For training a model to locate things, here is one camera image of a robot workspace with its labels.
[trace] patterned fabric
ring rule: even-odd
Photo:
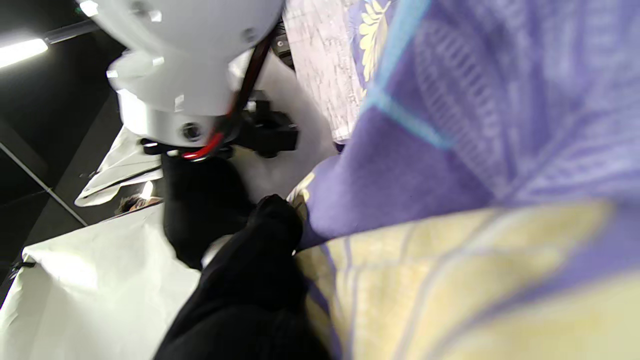
[[[356,9],[360,120],[290,197],[332,354],[640,359],[640,2]]]
[[[306,187],[304,247],[487,206],[637,202],[639,10],[636,0],[361,2],[354,41],[369,52],[356,62],[365,74],[362,60],[375,58],[377,72],[345,151]]]
[[[640,211],[483,209],[296,255],[337,359],[638,359]]]
[[[391,0],[365,0],[349,9],[351,52],[363,89],[362,96],[367,94],[367,83],[373,79],[378,67],[396,5],[397,1]]]

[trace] ceiling light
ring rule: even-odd
[[[42,39],[33,39],[18,44],[0,47],[0,67],[44,53],[49,47]]]

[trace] fluorescent light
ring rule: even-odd
[[[33,39],[18,44],[0,47],[0,67],[44,53],[49,47],[42,39]]]
[[[80,9],[88,17],[98,15],[98,4],[95,1],[83,1],[82,3],[80,3]]]
[[[142,193],[140,194],[141,199],[149,200],[151,199],[151,195],[154,192],[154,184],[151,181],[147,181],[145,183],[144,189],[142,189]]]

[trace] yellow flower print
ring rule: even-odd
[[[364,66],[364,80],[369,81],[376,70],[378,57],[382,53],[382,47],[387,41],[388,25],[385,12],[389,8],[387,2],[383,8],[376,0],[371,4],[365,4],[366,13],[362,13],[362,24],[358,29],[363,35],[360,40],[360,48],[364,50],[362,65]]]
[[[309,175],[302,179],[300,184],[298,184],[287,197],[287,201],[289,201],[289,204],[293,206],[303,222],[307,221],[308,217],[307,201],[309,200],[310,194],[307,187],[315,177],[316,175],[313,172],[310,172]]]

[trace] white sheet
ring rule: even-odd
[[[0,309],[0,359],[150,359],[198,272],[175,260],[162,205],[24,249]]]

